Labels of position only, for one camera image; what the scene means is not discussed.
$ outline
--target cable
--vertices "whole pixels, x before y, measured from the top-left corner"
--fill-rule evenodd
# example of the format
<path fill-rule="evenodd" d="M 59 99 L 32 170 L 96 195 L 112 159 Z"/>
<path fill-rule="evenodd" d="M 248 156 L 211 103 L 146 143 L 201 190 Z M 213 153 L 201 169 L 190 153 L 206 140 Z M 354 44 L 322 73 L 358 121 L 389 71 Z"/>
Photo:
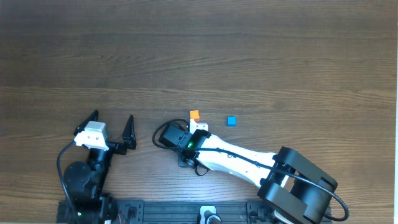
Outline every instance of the cable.
<path fill-rule="evenodd" d="M 63 191 L 65 192 L 65 195 L 67 196 L 67 200 L 68 200 L 68 202 L 70 204 L 70 208 L 72 210 L 72 213 L 76 217 L 76 222 L 77 222 L 77 224 L 79 224 L 78 214 L 76 212 L 75 206 L 72 204 L 72 200 L 70 200 L 70 197 L 69 197 L 69 194 L 68 194 L 68 191 L 67 191 L 67 186 L 66 186 L 65 181 L 64 181 L 64 179 L 62 177 L 62 170 L 61 170 L 61 157 L 62 157 L 63 153 L 66 152 L 70 148 L 70 146 L 72 146 L 74 144 L 75 144 L 75 141 L 71 141 L 67 146 L 65 146 L 60 151 L 60 154 L 58 155 L 58 158 L 57 158 L 57 169 L 58 169 L 58 175 L 60 177 L 60 181 L 61 181 L 61 185 L 62 185 Z"/>
<path fill-rule="evenodd" d="M 271 171 L 273 171 L 273 172 L 277 172 L 277 173 L 280 173 L 280 174 L 282 174 L 282 175 L 286 175 L 286 176 L 289 176 L 289 177 L 291 177 L 291 178 L 295 178 L 295 179 L 297 179 L 297 180 L 299 180 L 299 181 L 305 182 L 305 183 L 307 183 L 307 184 L 309 184 L 309 185 L 312 185 L 312 186 L 314 186 L 314 187 L 316 187 L 316 188 L 318 188 L 318 189 L 324 191 L 325 193 L 327 193 L 328 195 L 330 195 L 331 197 L 333 197 L 333 198 L 341 205 L 341 207 L 343 207 L 343 210 L 344 210 L 344 217 L 342 217 L 342 218 L 335 218 L 335 217 L 333 217 L 333 216 L 324 215 L 325 218 L 328 218 L 328 219 L 330 219 L 330 220 L 332 220 L 332 221 L 336 221 L 336 222 L 342 222 L 342 221 L 345 221 L 345 220 L 348 219 L 348 217 L 349 217 L 349 210 L 348 210 L 348 207 L 347 207 L 347 205 L 344 203 L 344 201 L 343 201 L 341 198 L 339 198 L 339 196 L 337 196 L 337 195 L 334 194 L 333 192 L 329 191 L 328 189 L 322 187 L 321 185 L 318 185 L 318 184 L 316 184 L 316 183 L 314 183 L 314 182 L 312 182 L 312 181 L 310 181 L 310 180 L 308 180 L 308 179 L 306 179 L 306 178 L 304 178 L 304 177 L 301 177 L 301 176 L 299 176 L 299 175 L 295 175 L 295 174 L 292 174 L 292 173 L 290 173 L 290 172 L 277 169 L 277 168 L 275 168 L 275 167 L 271 167 L 271 166 L 267 166 L 267 165 L 261 164 L 260 162 L 253 161 L 253 160 L 251 160 L 251 159 L 249 159 L 249 158 L 247 158 L 247 157 L 241 156 L 241 155 L 239 155 L 239 154 L 237 154 L 237 153 L 234 153 L 234 152 L 231 152 L 231 151 L 228 151 L 228 150 L 224 150 L 224 149 L 219 149 L 219 148 L 217 148 L 217 149 L 211 149 L 211 148 L 179 148 L 179 147 L 166 147 L 166 146 L 162 146 L 162 145 L 158 144 L 158 143 L 156 142 L 156 140 L 155 140 L 155 137 L 156 137 L 156 134 L 159 132 L 159 130 L 161 130 L 164 126 L 166 126 L 166 125 L 168 125 L 168 124 L 170 124 L 170 123 L 176 122 L 176 121 L 181 121 L 181 122 L 184 122 L 184 123 L 189 124 L 188 121 L 186 121 L 186 120 L 184 120 L 184 119 L 172 119 L 172 120 L 170 120 L 170 121 L 168 121 L 168 122 L 165 122 L 164 124 L 160 125 L 160 126 L 155 130 L 154 134 L 152 135 L 152 142 L 154 143 L 155 146 L 157 146 L 157 147 L 159 147 L 159 148 L 161 148 L 161 149 L 170 149 L 170 150 L 176 150 L 176 149 L 178 149 L 178 150 L 184 150 L 184 151 L 223 152 L 223 153 L 227 153 L 227 156 L 228 156 L 228 155 L 232 155 L 232 156 L 237 157 L 237 158 L 240 158 L 240 159 L 242 159 L 242 160 L 244 160 L 244 161 L 246 161 L 246 162 L 250 162 L 251 164 L 253 164 L 253 165 L 255 165 L 255 166 L 262 167 L 262 168 L 265 168 L 265 169 L 269 169 L 269 170 L 271 170 Z"/>

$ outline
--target wooden table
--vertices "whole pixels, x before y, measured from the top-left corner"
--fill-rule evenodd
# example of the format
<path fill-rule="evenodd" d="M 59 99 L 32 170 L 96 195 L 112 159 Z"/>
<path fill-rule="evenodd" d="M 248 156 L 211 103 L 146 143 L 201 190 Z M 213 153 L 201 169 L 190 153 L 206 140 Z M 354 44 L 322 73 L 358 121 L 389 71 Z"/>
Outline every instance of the wooden table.
<path fill-rule="evenodd" d="M 151 143 L 158 125 L 198 109 L 232 144 L 292 147 L 333 176 L 346 223 L 392 223 L 396 6 L 0 1 L 0 221 L 55 221 L 65 198 L 57 155 L 94 109 L 113 140 L 135 118 L 138 147 L 114 157 L 106 182 L 115 197 L 257 198 L 255 186 L 222 172 L 197 177 Z M 63 168 L 87 153 L 71 148 Z"/>

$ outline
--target small block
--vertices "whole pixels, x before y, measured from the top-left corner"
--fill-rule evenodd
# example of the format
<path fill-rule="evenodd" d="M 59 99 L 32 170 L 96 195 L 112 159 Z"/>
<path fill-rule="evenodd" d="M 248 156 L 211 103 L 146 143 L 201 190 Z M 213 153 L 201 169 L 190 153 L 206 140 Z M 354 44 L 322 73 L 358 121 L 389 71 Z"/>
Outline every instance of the small block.
<path fill-rule="evenodd" d="M 191 119 L 193 119 L 194 121 L 196 121 L 196 122 L 200 121 L 198 110 L 191 111 L 190 115 L 191 115 Z"/>
<path fill-rule="evenodd" d="M 236 126 L 236 117 L 235 116 L 226 117 L 226 125 L 227 126 Z"/>

